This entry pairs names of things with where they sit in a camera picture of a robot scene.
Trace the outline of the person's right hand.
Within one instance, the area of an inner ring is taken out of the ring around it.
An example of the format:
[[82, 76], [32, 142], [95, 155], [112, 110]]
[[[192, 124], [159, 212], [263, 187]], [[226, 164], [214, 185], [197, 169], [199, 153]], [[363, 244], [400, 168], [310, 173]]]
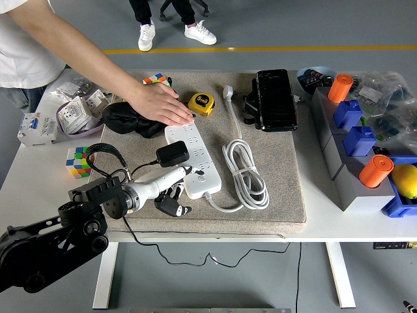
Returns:
[[138, 85], [124, 99], [143, 117], [168, 126], [187, 125], [194, 122], [191, 111], [180, 101], [174, 90], [162, 83]]

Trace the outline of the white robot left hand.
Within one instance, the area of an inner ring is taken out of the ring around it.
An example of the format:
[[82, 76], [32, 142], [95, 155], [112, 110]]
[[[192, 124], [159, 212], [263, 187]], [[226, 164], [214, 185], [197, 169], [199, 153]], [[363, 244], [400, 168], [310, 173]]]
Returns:
[[192, 208], [180, 205], [178, 198], [181, 194], [183, 179], [190, 173], [204, 174], [193, 166], [172, 166], [152, 171], [136, 181], [123, 185], [128, 206], [128, 213], [140, 210], [147, 200], [154, 200], [154, 204], [161, 212], [180, 217], [188, 214]]

